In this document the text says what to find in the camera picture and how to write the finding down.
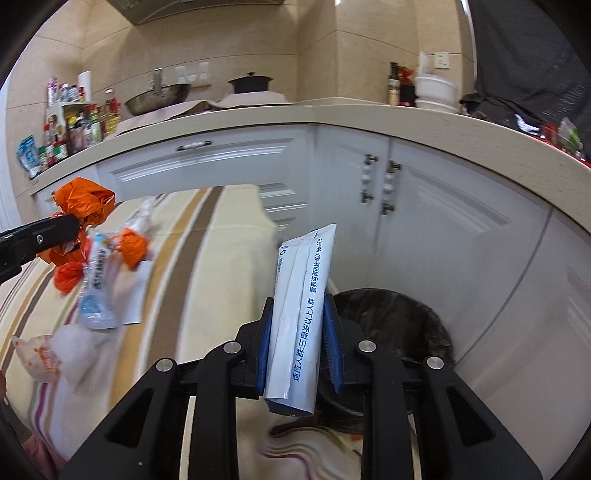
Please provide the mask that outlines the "person's left hand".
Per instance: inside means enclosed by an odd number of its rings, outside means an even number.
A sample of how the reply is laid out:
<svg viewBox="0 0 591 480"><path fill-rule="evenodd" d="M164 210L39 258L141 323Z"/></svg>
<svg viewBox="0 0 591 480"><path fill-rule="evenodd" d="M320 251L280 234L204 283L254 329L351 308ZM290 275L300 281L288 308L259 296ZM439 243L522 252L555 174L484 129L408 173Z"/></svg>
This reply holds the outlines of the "person's left hand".
<svg viewBox="0 0 591 480"><path fill-rule="evenodd" d="M6 377L2 371L0 371L0 401L2 402L6 397Z"/></svg>

